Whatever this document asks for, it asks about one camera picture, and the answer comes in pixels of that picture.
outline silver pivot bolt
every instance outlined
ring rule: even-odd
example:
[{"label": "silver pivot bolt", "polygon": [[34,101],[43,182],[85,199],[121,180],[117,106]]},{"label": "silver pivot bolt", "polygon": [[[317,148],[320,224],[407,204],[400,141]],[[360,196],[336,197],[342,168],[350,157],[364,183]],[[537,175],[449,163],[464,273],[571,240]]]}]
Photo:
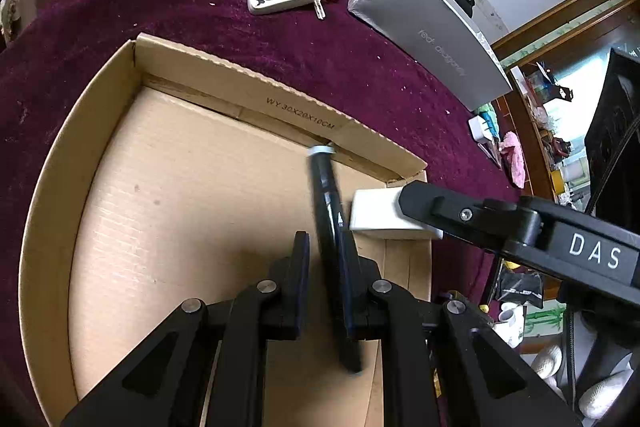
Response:
[{"label": "silver pivot bolt", "polygon": [[185,313],[193,313],[198,311],[200,306],[202,306],[200,299],[191,298],[186,301],[182,301],[180,308],[182,308],[182,311]]},{"label": "silver pivot bolt", "polygon": [[275,291],[278,285],[271,279],[265,279],[264,281],[258,282],[256,287],[258,288],[258,292],[260,293],[271,293]]},{"label": "silver pivot bolt", "polygon": [[391,291],[391,283],[385,279],[378,279],[371,286],[378,293],[388,293]]},{"label": "silver pivot bolt", "polygon": [[462,221],[468,221],[472,217],[474,217],[474,213],[471,212],[470,208],[463,208],[460,210],[460,219],[462,219]]},{"label": "silver pivot bolt", "polygon": [[449,313],[453,313],[454,315],[460,315],[464,313],[466,310],[466,306],[464,302],[460,301],[449,301],[447,303],[447,311]]}]

